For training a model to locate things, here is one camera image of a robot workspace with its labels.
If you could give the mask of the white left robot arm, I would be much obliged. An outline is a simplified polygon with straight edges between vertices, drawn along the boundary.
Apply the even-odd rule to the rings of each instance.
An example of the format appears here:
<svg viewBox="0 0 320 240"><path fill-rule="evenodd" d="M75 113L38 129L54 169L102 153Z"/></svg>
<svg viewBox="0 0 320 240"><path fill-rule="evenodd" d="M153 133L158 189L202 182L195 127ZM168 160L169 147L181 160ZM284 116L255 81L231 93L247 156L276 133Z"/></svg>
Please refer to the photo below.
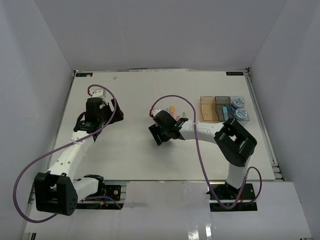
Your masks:
<svg viewBox="0 0 320 240"><path fill-rule="evenodd" d="M78 202L87 197L99 200L105 196L104 178L87 174L75 179L76 170L88 149L95 143L106 123L123 120L120 109L111 109L106 94L97 89L87 99L85 112L81 113L71 135L70 146L66 147L57 161L45 173L34 178L35 205L40 212L70 216Z"/></svg>

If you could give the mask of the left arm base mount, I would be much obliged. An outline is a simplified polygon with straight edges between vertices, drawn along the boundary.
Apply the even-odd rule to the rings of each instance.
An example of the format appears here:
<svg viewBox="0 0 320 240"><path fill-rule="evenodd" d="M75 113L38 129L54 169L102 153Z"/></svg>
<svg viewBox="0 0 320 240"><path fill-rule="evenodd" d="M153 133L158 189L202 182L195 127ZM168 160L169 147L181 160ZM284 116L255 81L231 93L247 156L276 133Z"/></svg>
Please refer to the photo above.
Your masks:
<svg viewBox="0 0 320 240"><path fill-rule="evenodd" d="M125 196L123 186L109 184L102 187L100 193L88 196L89 199L81 200L77 210L121 210L124 206Z"/></svg>

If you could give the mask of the blue highlighter pen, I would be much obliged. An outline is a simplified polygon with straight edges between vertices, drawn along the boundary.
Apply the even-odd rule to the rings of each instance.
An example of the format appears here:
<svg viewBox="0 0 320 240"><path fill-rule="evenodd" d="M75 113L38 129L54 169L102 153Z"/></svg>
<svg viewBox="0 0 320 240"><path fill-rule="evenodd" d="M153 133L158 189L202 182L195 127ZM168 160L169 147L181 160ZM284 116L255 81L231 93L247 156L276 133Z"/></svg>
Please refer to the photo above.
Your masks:
<svg viewBox="0 0 320 240"><path fill-rule="evenodd" d="M222 107L222 113L223 113L224 120L227 121L229 119L229 112L226 106Z"/></svg>

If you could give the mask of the blue-lidded cleaning gel jar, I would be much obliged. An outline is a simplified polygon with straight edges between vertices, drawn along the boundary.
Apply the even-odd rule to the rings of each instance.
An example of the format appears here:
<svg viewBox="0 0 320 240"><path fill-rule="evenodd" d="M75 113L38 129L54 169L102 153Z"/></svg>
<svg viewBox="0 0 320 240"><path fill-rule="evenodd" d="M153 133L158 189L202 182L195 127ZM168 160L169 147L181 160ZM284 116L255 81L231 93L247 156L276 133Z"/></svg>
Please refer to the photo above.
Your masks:
<svg viewBox="0 0 320 240"><path fill-rule="evenodd" d="M245 100L241 97L236 97L231 102L231 109L236 111L237 109L243 109L245 107Z"/></svg>

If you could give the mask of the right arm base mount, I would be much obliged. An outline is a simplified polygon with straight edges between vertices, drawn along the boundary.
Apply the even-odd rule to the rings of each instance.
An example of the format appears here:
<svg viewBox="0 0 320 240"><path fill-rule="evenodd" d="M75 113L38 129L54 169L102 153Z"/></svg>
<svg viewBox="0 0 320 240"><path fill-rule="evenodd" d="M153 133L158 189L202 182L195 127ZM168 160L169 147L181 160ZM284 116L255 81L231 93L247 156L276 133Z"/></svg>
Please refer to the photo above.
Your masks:
<svg viewBox="0 0 320 240"><path fill-rule="evenodd" d="M212 184L212 189L219 198L219 200L227 207L231 206L238 195L238 190L224 184ZM209 197L209 206L211 212L255 212L258 210L256 201L256 193L252 183L246 183L240 195L240 198L235 207L228 210L217 202L212 193L208 190L206 193Z"/></svg>

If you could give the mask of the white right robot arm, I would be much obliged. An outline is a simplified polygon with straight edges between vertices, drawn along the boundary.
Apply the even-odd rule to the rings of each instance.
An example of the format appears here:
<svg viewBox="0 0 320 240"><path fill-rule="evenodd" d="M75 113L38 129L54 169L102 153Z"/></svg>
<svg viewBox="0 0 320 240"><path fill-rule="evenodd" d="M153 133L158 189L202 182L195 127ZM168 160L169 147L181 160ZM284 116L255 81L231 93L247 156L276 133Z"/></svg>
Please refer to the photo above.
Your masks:
<svg viewBox="0 0 320 240"><path fill-rule="evenodd" d="M229 162L226 195L233 200L243 195L243 180L257 140L237 120L229 118L218 123L193 122L188 118L175 120L161 109L153 110L149 115L154 124L148 129L157 145L169 140L198 140L216 144Z"/></svg>

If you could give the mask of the orange highlighter pen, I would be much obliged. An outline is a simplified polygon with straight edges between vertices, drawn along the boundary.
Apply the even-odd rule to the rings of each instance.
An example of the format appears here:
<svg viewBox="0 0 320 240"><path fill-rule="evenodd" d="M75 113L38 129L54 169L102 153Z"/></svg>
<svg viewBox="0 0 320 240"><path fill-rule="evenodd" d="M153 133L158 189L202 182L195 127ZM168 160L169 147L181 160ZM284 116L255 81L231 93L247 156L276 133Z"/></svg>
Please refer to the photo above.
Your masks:
<svg viewBox="0 0 320 240"><path fill-rule="evenodd" d="M174 114L175 114L175 107L174 106L170 106L169 113L171 116L174 116Z"/></svg>

